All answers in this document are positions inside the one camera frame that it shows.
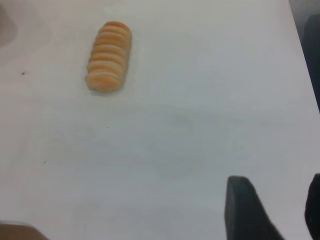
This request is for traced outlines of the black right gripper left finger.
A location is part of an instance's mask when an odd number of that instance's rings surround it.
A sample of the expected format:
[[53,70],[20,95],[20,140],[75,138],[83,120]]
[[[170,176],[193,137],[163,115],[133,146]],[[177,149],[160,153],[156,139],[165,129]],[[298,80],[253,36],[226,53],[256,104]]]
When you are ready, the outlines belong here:
[[244,176],[227,179],[224,222],[228,240],[282,240],[259,196]]

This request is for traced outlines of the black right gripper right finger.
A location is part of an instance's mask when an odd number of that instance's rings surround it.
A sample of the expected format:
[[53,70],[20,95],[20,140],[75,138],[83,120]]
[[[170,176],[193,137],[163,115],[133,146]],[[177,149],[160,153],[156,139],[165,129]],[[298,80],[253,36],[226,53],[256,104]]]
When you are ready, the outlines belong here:
[[320,239],[320,174],[316,173],[308,189],[305,223],[313,240]]

